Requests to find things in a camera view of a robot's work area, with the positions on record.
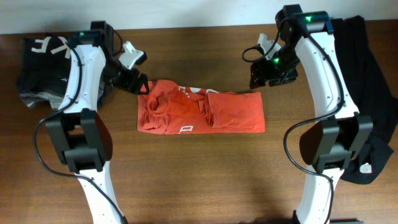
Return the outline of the red orange soccer t-shirt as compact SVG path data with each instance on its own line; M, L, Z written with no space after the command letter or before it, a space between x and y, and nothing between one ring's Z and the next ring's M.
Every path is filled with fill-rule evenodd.
M151 134L263 133L259 92L233 93L179 86L171 80L149 82L138 96L137 130Z

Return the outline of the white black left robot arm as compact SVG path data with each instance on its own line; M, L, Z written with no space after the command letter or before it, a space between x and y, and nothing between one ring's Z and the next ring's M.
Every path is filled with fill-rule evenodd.
M98 114L98 93L102 82L110 82L135 95L148 94L147 76L134 68L147 55L127 41L115 58L113 34L103 29L74 33L67 47L72 57L65 96L58 110L41 121L60 162L69 169L56 175L80 182L93 223L127 223L113 189L113 141Z

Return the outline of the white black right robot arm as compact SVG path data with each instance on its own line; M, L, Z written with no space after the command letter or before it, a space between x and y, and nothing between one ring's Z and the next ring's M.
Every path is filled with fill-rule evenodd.
M330 223L338 181L357 158L373 122L362 116L345 85L335 50L331 19L325 11L303 12L285 5L275 16L277 35L259 36L261 56L251 61L249 86L278 86L297 79L302 65L312 94L315 116L301 135L299 148L305 185L292 223Z

